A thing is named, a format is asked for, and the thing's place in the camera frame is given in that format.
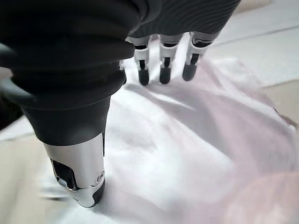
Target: robot fingertip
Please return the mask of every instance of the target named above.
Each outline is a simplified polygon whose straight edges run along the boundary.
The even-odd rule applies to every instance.
[[[183,70],[183,79],[185,81],[190,81],[194,78],[195,71],[197,66],[194,64],[185,64],[184,70]]]

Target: white sheet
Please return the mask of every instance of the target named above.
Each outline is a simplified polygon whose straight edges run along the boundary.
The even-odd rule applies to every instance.
[[[294,129],[266,96],[245,87],[245,70],[235,84],[205,60],[191,82],[174,68],[161,85],[152,61],[151,82],[142,87],[130,61],[126,66],[128,83],[112,96],[108,114],[104,196],[92,209],[70,201],[57,223],[220,224],[247,186],[297,170]],[[45,197],[67,197],[49,163],[42,176]],[[240,216],[231,223],[246,223]]]

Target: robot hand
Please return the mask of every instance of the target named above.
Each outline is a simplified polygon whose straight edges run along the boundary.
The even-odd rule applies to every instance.
[[[146,85],[148,41],[161,36],[160,81],[183,33],[192,34],[183,78],[240,0],[11,0],[0,2],[2,94],[22,108],[51,159],[57,181],[82,206],[105,186],[104,140],[110,96],[125,82],[120,61],[134,55]]]

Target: black fingertip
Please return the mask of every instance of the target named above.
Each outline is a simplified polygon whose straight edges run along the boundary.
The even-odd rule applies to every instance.
[[[167,84],[170,82],[171,69],[168,67],[161,68],[160,71],[160,82],[162,84]]]
[[[185,64],[184,70],[183,70],[183,79],[185,81],[192,80],[195,75],[196,68],[197,68],[197,66],[194,64],[190,64],[190,65]]]
[[[148,70],[140,70],[139,73],[139,82],[141,85],[147,85],[149,83],[149,71]]]
[[[103,196],[104,190],[105,190],[105,180],[104,180],[102,186],[93,194],[94,205],[91,206],[91,208],[100,202],[100,200]]]

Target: wrinkled fabric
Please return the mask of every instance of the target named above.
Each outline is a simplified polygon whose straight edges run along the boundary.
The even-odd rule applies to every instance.
[[[103,198],[91,209],[70,200],[57,223],[272,224],[266,218],[277,210],[293,217],[298,188],[292,188],[298,203],[288,214],[275,194],[269,202],[259,190],[281,183],[270,184],[277,175],[295,176],[283,178],[285,186],[299,180],[294,128],[265,95],[252,90],[259,83],[254,76],[248,74],[247,88],[244,74],[238,84],[228,70],[204,60],[195,78],[185,82],[181,63],[175,60],[171,82],[162,85],[158,58],[153,59],[151,81],[143,87],[132,61],[126,62],[128,82],[112,96],[107,118]],[[42,176],[44,197],[68,198],[49,162]],[[252,194],[260,201],[248,204]],[[259,210],[247,213],[248,206],[266,202],[269,209],[256,222]]]

